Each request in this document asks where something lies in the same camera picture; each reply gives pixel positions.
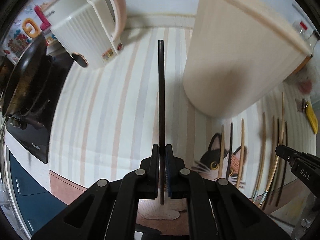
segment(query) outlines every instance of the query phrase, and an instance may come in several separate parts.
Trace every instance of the cat illustration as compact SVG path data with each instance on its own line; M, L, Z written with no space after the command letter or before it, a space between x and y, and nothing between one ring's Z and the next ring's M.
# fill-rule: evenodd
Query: cat illustration
M191 169L197 171L202 178L216 180L218 178L219 162L220 162L220 148L221 148L221 134L216 133L208 146L208 150L202 155L199 161L195 161L196 166L192 166ZM240 163L240 148L238 147L231 156L229 181L235 185ZM244 163L247 157L247 147L244 147ZM223 169L222 177L225 178L228 167L229 150L224 149L223 154ZM243 188L244 182L240 182L240 187Z

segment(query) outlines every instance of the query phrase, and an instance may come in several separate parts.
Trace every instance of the black induction cooktop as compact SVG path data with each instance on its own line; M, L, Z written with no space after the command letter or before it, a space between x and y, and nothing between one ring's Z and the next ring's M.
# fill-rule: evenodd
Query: black induction cooktop
M43 163L48 163L53 116L73 62L67 52L46 56L25 105L7 123L9 133Z

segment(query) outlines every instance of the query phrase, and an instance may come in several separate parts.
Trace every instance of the white kettle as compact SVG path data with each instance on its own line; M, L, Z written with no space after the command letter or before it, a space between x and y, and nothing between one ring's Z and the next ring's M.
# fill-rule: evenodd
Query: white kettle
M122 49L125 0L55 0L43 11L57 40L82 67L100 68Z

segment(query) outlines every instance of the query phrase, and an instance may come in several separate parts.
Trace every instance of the striped surface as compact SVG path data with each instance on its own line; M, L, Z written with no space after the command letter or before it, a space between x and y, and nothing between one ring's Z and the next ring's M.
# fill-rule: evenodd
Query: striped surface
M84 187L100 178L121 179L139 167L158 143L157 41L164 40L166 143L191 167L206 152L210 139L225 125L229 146L233 122L233 149L240 146L241 119L245 120L244 164L241 191L252 197L262 141L262 113L266 112L267 148L259 195L267 182L271 154L272 116L281 118L281 92L285 93L285 119L289 147L315 154L316 137L307 119L296 111L295 87L281 84L232 119L217 120L197 111L182 86L192 30L149 28L125 31L124 51L105 68L95 71L73 65L53 120L49 165L55 173ZM286 181L295 179L288 166Z

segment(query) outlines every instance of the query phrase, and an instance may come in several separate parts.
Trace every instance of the beige container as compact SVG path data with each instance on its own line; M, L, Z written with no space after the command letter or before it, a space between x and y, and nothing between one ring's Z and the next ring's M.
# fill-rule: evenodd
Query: beige container
M183 86L201 112L233 117L310 54L291 24L259 0L199 0Z

